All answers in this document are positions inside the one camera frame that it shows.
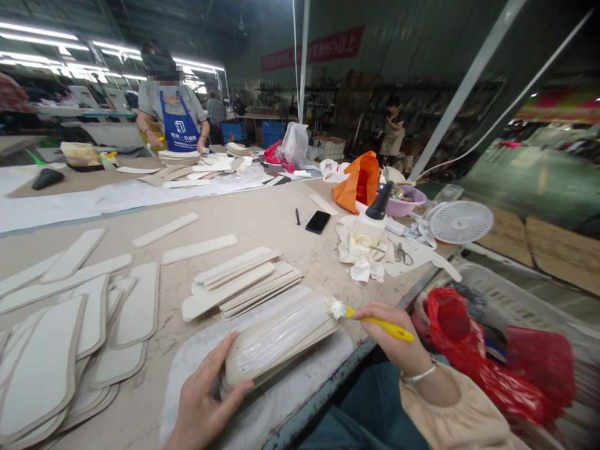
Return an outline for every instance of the red banner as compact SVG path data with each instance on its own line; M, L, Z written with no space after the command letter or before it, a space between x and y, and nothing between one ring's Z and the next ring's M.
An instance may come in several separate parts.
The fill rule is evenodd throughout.
M363 40L364 26L351 28L331 36L322 37L308 43L306 64L325 63L335 59L354 58L358 55ZM302 46L297 47L298 65L302 56ZM261 59L262 72L271 72L294 65L294 48L278 51Z

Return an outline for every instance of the white bottle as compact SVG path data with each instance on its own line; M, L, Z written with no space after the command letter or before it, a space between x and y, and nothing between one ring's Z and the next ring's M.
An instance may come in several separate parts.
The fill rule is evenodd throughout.
M361 212L354 222L349 242L349 251L353 256L361 258L373 250L371 247L379 244L386 229L386 208L393 187L394 183L388 181L373 204Z

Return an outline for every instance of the factory wall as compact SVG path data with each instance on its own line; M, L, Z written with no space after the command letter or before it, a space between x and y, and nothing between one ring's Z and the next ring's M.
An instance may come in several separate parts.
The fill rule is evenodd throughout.
M504 0L313 0L309 42L364 25L356 57L319 65L324 68L326 79L340 80L348 71L355 70L377 72L384 83L460 81L505 3ZM483 79L504 78L506 88L474 140L512 103L590 6L591 1L526 1L482 75ZM302 1L296 2L299 44L303 7ZM254 98L261 83L295 90L293 67L261 72L263 56L294 46L291 2L263 4L263 9L264 26L249 47L227 64L232 87L243 88Z

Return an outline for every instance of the black bottle cap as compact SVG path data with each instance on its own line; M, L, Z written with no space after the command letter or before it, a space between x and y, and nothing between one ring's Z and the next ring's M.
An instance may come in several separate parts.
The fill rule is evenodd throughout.
M364 215L374 220L383 220L386 217L386 208L393 189L394 182L388 181Z
M63 173L55 171L54 169L42 169L31 188L35 191L39 191L40 189L52 186L62 180L64 180Z

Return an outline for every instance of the black phone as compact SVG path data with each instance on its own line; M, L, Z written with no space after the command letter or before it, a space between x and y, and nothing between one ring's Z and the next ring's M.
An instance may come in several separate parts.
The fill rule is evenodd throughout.
M325 229L325 225L327 225L327 222L329 222L330 217L331 214L317 211L314 213L314 216L311 218L311 220L306 224L306 229L308 231L312 231L313 233L321 234Z

